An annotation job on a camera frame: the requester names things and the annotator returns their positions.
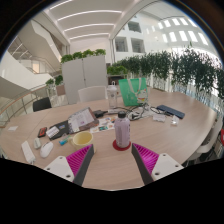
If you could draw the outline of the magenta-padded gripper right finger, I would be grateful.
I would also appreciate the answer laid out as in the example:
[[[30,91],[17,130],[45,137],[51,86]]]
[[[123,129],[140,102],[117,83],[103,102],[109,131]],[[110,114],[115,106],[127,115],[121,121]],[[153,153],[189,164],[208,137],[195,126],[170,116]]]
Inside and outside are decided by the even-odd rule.
[[[132,155],[145,185],[183,169],[183,166],[167,153],[156,152],[139,144],[132,144]]]

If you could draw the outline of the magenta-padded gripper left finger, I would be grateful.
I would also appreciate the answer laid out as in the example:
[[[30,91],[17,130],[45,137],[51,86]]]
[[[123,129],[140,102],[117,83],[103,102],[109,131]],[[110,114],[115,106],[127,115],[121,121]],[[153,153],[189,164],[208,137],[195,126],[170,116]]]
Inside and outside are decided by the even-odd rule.
[[[45,170],[81,186],[93,155],[94,146],[88,145],[67,157],[58,156]]]

